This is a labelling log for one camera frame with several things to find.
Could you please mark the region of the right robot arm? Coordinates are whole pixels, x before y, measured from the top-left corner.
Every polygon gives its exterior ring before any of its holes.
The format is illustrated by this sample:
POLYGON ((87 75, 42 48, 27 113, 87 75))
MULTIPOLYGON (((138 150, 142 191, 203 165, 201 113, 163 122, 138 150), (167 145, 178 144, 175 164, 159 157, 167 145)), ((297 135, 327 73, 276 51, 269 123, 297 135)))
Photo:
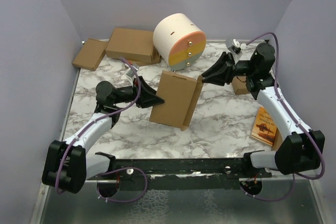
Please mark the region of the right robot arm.
POLYGON ((249 60, 235 61, 231 52, 220 58, 204 73, 202 82, 224 86, 235 77, 246 78, 246 88, 271 116, 283 139, 276 151, 244 154, 241 171, 254 177, 261 168, 273 169, 284 175, 322 168, 325 137, 314 131, 291 108, 270 73, 275 62, 275 49, 268 43, 259 44, 249 60))

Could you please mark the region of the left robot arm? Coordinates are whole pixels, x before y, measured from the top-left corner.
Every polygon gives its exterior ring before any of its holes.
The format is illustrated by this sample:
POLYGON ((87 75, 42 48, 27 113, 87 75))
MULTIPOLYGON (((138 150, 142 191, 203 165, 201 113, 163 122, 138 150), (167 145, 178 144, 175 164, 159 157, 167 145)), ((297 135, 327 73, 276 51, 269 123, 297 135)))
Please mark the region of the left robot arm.
POLYGON ((96 108, 91 119, 73 136, 64 141, 53 141, 48 148, 42 182, 58 190, 73 194, 79 192, 86 179, 101 175, 110 179, 116 166, 108 157, 98 155, 88 161, 86 154, 93 144, 111 130, 123 111, 118 103, 135 104, 138 108, 161 105, 164 99, 142 77, 137 77, 127 87, 116 88, 108 81, 96 86, 96 108))

